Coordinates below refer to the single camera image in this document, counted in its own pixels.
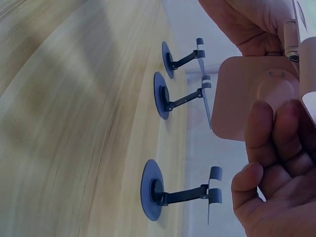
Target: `light wood surface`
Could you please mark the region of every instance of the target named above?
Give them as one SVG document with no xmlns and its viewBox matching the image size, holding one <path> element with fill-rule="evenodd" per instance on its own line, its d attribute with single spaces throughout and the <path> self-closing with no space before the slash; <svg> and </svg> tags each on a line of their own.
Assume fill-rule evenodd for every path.
<svg viewBox="0 0 316 237">
<path fill-rule="evenodd" d="M 161 43 L 178 58 L 161 0 L 0 3 L 0 236 L 180 237 L 182 205 L 151 222 L 140 203 L 148 159 L 183 188 L 186 106 L 162 120 L 154 72 L 171 99 Z"/>
</svg>

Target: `hand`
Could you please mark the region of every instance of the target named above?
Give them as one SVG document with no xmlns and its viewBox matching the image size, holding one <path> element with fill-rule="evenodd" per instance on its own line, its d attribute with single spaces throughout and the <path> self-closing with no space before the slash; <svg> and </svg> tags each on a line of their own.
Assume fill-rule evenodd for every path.
<svg viewBox="0 0 316 237">
<path fill-rule="evenodd" d="M 235 215 L 248 237 L 314 237 L 315 127 L 299 101 L 287 102 L 273 118 L 265 102 L 250 112 L 245 132 L 250 164 L 232 183 Z"/>
<path fill-rule="evenodd" d="M 283 55 L 283 23 L 294 19 L 292 0 L 199 0 L 243 56 Z"/>
</svg>

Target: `small metal cylinder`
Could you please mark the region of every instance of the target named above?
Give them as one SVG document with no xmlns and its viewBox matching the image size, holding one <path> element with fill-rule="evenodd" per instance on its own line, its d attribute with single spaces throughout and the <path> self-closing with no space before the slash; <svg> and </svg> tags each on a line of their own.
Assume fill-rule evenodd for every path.
<svg viewBox="0 0 316 237">
<path fill-rule="evenodd" d="M 284 32 L 284 53 L 292 62 L 299 62 L 298 34 L 296 20 L 290 19 L 283 25 Z"/>
</svg>

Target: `blue suction cup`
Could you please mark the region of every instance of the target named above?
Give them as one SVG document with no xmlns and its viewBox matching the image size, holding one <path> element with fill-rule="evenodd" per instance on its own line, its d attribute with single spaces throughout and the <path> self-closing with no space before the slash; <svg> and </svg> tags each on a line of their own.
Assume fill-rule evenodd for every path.
<svg viewBox="0 0 316 237">
<path fill-rule="evenodd" d="M 153 159 L 147 161 L 143 172 L 140 198 L 143 210 L 151 221 L 159 219 L 162 206 L 159 206 L 151 197 L 151 186 L 154 180 L 160 180 L 163 186 L 163 178 L 161 170 Z"/>
</svg>

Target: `black metal arm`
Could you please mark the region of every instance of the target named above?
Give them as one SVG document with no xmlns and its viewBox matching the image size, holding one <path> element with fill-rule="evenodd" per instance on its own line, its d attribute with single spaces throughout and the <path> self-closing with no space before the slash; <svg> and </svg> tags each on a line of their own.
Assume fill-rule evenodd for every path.
<svg viewBox="0 0 316 237">
<path fill-rule="evenodd" d="M 179 107 L 180 105 L 183 105 L 191 100 L 194 100 L 196 98 L 202 98 L 203 94 L 202 94 L 202 89 L 199 88 L 197 89 L 196 92 L 191 93 L 190 95 L 187 95 L 179 100 L 176 100 L 174 102 L 168 102 L 165 105 L 165 109 L 166 111 L 172 111 L 174 108 Z"/>
<path fill-rule="evenodd" d="M 191 54 L 184 57 L 183 59 L 180 59 L 177 62 L 174 62 L 171 60 L 170 61 L 171 68 L 172 68 L 172 70 L 177 70 L 181 66 L 183 66 L 183 65 L 187 64 L 188 62 L 192 61 L 193 59 L 197 59 L 197 58 L 205 58 L 205 51 L 204 50 L 193 50 L 193 52 Z"/>
<path fill-rule="evenodd" d="M 162 193 L 161 202 L 158 205 L 167 206 L 169 204 L 191 201 L 195 199 L 207 199 L 208 185 L 202 184 L 199 188 L 185 190 L 176 193 Z"/>
</svg>

